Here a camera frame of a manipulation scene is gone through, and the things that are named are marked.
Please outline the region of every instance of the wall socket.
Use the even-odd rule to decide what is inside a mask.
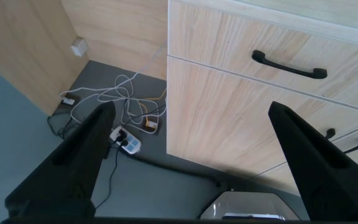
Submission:
[[[73,44],[71,45],[71,49],[73,49],[75,55],[82,57],[82,55],[84,55],[86,50],[88,49],[88,44],[86,44],[84,38],[77,37],[77,39],[75,39]]]

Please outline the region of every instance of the dark gray floor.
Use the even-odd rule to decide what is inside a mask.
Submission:
[[[73,84],[72,89],[82,86],[111,87],[114,86],[114,80],[120,74],[131,77],[134,73],[90,61]],[[134,96],[138,98],[158,97],[166,87],[165,81],[145,75],[138,75],[133,82]],[[84,98],[91,92],[79,91],[75,94]],[[163,99],[159,101],[160,105],[164,103]],[[89,99],[78,107],[75,116],[86,117],[98,104],[94,98]],[[117,118],[114,128],[120,125],[119,116],[121,116],[122,104],[123,101],[116,103]],[[159,169],[119,154],[118,168],[112,178],[112,194],[109,200],[98,209],[97,216],[195,218],[211,199],[229,185],[236,191],[276,193],[300,218],[308,219],[301,198],[295,195],[168,155],[166,153],[166,127],[165,116],[162,117],[162,126],[158,135],[145,134],[128,127],[128,130],[142,142],[142,150],[136,156],[225,180],[223,186],[219,188],[208,179]],[[101,202],[108,193],[108,179],[114,167],[114,152],[110,153],[109,158],[102,163],[92,198],[95,204]]]
[[[47,115],[0,76],[0,223],[5,198],[61,143]]]

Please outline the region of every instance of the white cable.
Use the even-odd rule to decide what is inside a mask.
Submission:
[[[146,117],[146,116],[153,116],[153,117],[157,117],[157,125],[159,123],[159,117],[162,116],[166,110],[167,110],[167,107],[165,107],[164,111],[162,113],[159,113],[159,109],[158,109],[158,104],[152,100],[145,100],[145,99],[138,99],[138,98],[134,98],[132,97],[132,95],[134,94],[134,85],[132,83],[132,80],[142,71],[144,71],[146,68],[148,68],[151,64],[151,62],[155,59],[155,57],[158,55],[158,53],[162,50],[163,46],[165,45],[161,45],[158,50],[156,52],[154,52],[152,58],[150,59],[150,61],[148,62],[147,65],[145,65],[143,68],[141,68],[138,72],[136,72],[132,78],[129,78],[127,77],[126,75],[118,75],[114,81],[114,87],[110,87],[110,88],[98,88],[98,89],[95,89],[95,88],[87,88],[87,87],[80,87],[80,88],[77,88],[77,89],[74,89],[74,90],[68,90],[68,91],[63,91],[59,94],[59,96],[62,98],[62,96],[65,94],[65,93],[73,93],[73,92],[76,92],[76,91],[79,91],[79,90],[89,90],[89,91],[103,91],[102,93],[95,93],[95,94],[92,94],[90,96],[87,96],[86,98],[82,99],[81,101],[79,101],[77,103],[77,105],[75,105],[71,111],[70,111],[70,116],[73,118],[74,121],[76,121],[77,123],[81,123],[80,120],[76,119],[73,115],[73,112],[74,110],[81,104],[83,103],[85,100],[87,99],[90,99],[91,97],[93,96],[98,96],[97,97],[97,100],[101,103],[105,103],[105,102],[109,102],[109,101],[119,101],[119,100],[126,100],[126,102],[124,103],[124,108],[122,109],[122,114],[121,114],[121,123],[122,124],[125,124],[125,122],[122,120],[123,117],[124,117],[124,111],[126,110],[126,115],[129,117],[129,119],[131,120],[131,122],[133,122],[134,124],[141,124],[143,123],[143,118]],[[120,84],[117,85],[117,80],[119,77],[125,77],[126,80],[121,82]],[[131,93],[129,94],[129,91],[127,90],[127,88],[124,88],[124,87],[121,87],[123,84],[129,82],[131,84]],[[119,96],[112,96],[112,95],[108,95],[107,93],[111,90],[116,90],[117,94]],[[126,92],[126,96],[124,96],[123,94],[120,93],[119,90],[124,90]],[[108,98],[113,98],[113,99],[110,99],[110,100],[102,100],[101,97],[108,97]],[[144,102],[151,102],[151,103],[154,103],[155,106],[156,106],[156,109],[157,109],[157,114],[147,114],[147,115],[137,115],[137,114],[133,114],[129,111],[130,109],[130,106],[131,106],[131,101],[132,100],[135,100],[137,102],[137,104],[139,105],[139,109],[140,109],[140,112],[141,114],[144,114],[144,111],[143,111],[143,108],[141,107],[140,105],[140,102],[139,101],[144,101]],[[132,118],[133,116],[135,116],[136,118],[140,118],[140,121],[134,121],[134,119],[136,118]],[[145,133],[148,133],[148,134],[154,134],[157,129],[155,129],[154,131],[150,132],[150,131],[146,131],[142,128],[139,128],[133,124],[129,124],[127,123],[126,125],[128,126],[132,126],[136,129],[139,129]]]

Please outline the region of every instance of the power strip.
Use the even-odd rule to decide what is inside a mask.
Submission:
[[[127,137],[124,139],[128,142],[128,145],[126,146],[122,146],[123,150],[127,151],[129,154],[135,154],[137,152],[140,152],[140,147],[142,145],[142,143],[135,138],[135,136],[133,136],[129,131],[127,131],[126,129],[124,129],[121,126],[118,126],[111,134],[110,134],[110,138],[115,141],[118,136],[120,136],[119,131],[123,130],[126,134]],[[118,146],[121,145],[120,141],[117,141],[116,144]]]

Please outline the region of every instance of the wooden wall panel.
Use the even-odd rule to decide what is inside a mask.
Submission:
[[[89,58],[134,72],[167,39],[167,0],[62,0]],[[142,73],[165,79],[167,48]]]
[[[0,75],[52,114],[88,62],[71,51],[76,37],[59,0],[0,0]]]

